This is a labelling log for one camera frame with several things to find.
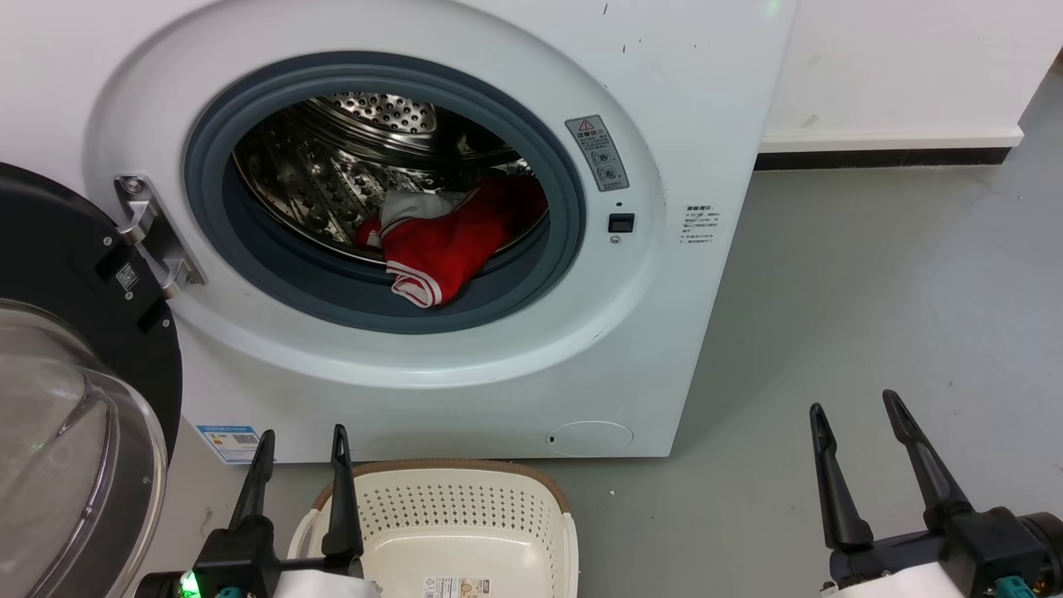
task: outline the green light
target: green light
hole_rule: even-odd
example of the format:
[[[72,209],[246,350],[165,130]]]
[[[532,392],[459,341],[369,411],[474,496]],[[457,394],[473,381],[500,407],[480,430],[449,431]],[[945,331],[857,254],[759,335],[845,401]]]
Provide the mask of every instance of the green light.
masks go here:
[[[188,571],[181,576],[181,598],[201,598],[196,574]]]

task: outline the laundry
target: laundry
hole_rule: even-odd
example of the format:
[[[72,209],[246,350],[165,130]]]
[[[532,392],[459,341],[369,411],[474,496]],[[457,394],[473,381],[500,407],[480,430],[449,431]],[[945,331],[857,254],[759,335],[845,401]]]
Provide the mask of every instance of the laundry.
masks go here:
[[[356,242],[379,246],[391,291],[419,308],[441,306],[471,280],[514,232],[538,219],[546,198],[534,176],[483,178],[469,192],[388,191],[379,219]]]

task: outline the door hinge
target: door hinge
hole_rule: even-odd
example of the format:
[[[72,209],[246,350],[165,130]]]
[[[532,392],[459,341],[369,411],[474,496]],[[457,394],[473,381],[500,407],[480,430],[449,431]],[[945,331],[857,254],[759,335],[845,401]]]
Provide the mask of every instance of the door hinge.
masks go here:
[[[163,294],[172,298],[185,285],[206,284],[191,253],[166,219],[151,181],[141,174],[122,174],[115,177],[115,192],[129,217],[118,233],[148,258]]]

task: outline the laundry basket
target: laundry basket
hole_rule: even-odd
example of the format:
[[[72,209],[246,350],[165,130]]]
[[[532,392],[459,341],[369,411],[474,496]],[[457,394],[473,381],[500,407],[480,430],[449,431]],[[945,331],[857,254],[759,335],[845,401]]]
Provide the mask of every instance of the laundry basket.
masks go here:
[[[387,598],[575,598],[569,503],[547,476],[475,460],[372,463],[354,469],[367,580]],[[289,559],[321,557],[332,484],[303,517]]]

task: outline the brown basket rim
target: brown basket rim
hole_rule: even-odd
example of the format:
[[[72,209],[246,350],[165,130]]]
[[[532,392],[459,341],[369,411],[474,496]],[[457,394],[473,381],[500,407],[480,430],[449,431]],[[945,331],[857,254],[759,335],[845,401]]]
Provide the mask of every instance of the brown basket rim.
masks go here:
[[[566,498],[561,486],[553,478],[527,465],[520,463],[507,463],[504,461],[488,461],[484,459],[407,459],[403,461],[381,461],[376,463],[366,463],[354,468],[354,477],[368,476],[370,474],[383,474],[385,472],[401,472],[404,469],[479,469],[483,472],[499,472],[501,474],[514,474],[532,478],[539,482],[550,494],[554,496],[561,513],[571,513],[569,499]],[[318,498],[314,500],[314,509],[321,511],[325,502],[332,498],[333,483],[328,482]]]

